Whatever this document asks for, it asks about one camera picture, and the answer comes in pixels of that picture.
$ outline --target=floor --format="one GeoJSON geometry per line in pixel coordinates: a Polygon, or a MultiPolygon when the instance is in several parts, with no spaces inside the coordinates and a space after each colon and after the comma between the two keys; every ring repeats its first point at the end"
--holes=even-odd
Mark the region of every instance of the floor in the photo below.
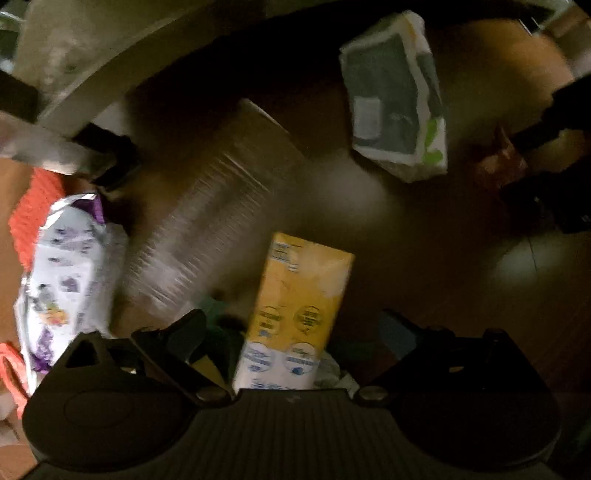
{"type": "MultiPolygon", "coordinates": [[[[591,404],[581,394],[591,380],[591,235],[520,232],[504,206],[474,185],[470,169],[474,145],[487,144],[497,122],[510,131],[528,126],[549,105],[551,92],[571,81],[555,45],[530,37],[516,22],[429,30],[448,110],[450,168],[445,177],[406,185],[349,148],[337,58],[346,38],[315,44],[319,25],[301,37],[281,24],[275,28],[273,45],[257,34],[232,45],[219,42],[99,118],[99,124],[130,135],[145,159],[137,176],[111,196],[116,219],[131,235],[130,255],[190,185],[199,151],[246,96],[290,132],[308,164],[294,179],[297,193],[245,239],[234,270],[216,286],[232,313],[248,318],[272,231],[352,252],[356,261],[334,338],[374,340],[377,315],[386,307],[457,335],[504,328],[557,392],[568,429],[591,404]]],[[[584,138],[569,132],[529,160],[534,169],[560,170],[585,149],[584,138]]],[[[0,160],[2,339],[14,340],[11,304],[20,276],[6,219],[27,175],[26,167],[0,160]]],[[[126,335],[170,320],[119,299],[113,330],[126,335]]],[[[393,362],[378,351],[351,370],[366,382],[393,362]]],[[[0,473],[6,476],[4,453],[0,449],[0,473]]]]}

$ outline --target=green object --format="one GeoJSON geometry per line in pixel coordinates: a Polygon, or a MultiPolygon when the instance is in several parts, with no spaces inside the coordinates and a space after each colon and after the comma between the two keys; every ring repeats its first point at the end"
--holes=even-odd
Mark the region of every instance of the green object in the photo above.
{"type": "Polygon", "coordinates": [[[429,165],[435,165],[443,160],[443,153],[441,150],[435,150],[433,152],[425,152],[423,155],[423,162],[429,165]]]}

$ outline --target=orange cloth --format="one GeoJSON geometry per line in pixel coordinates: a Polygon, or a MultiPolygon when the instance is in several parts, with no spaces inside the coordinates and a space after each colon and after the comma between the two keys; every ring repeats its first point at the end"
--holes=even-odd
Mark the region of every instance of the orange cloth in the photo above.
{"type": "Polygon", "coordinates": [[[0,343],[0,379],[12,394],[21,419],[28,401],[27,368],[21,354],[8,342],[0,343]]]}
{"type": "Polygon", "coordinates": [[[25,272],[33,266],[39,227],[45,224],[51,204],[65,196],[61,175],[42,168],[33,170],[29,189],[8,220],[14,249],[25,272]]]}

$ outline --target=carton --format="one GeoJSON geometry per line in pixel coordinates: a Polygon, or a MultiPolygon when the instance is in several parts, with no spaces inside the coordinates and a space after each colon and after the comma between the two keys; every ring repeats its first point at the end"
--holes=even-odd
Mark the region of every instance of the carton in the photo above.
{"type": "Polygon", "coordinates": [[[233,387],[311,388],[353,255],[276,233],[233,387]]]}

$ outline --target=plastic wrap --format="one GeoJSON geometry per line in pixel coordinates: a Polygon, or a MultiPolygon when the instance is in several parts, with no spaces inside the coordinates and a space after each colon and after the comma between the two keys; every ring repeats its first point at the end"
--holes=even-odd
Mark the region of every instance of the plastic wrap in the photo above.
{"type": "Polygon", "coordinates": [[[97,194],[71,195],[51,206],[14,308],[29,394],[37,373],[47,373],[79,333],[111,335],[126,243],[121,225],[105,221],[97,194]]]}
{"type": "Polygon", "coordinates": [[[353,148],[412,182],[447,171],[439,81],[423,19],[384,18],[341,48],[353,148]]]}
{"type": "Polygon", "coordinates": [[[243,100],[220,129],[191,188],[132,260],[125,292],[149,312],[175,318],[207,293],[220,265],[281,191],[302,159],[289,135],[243,100]]]}

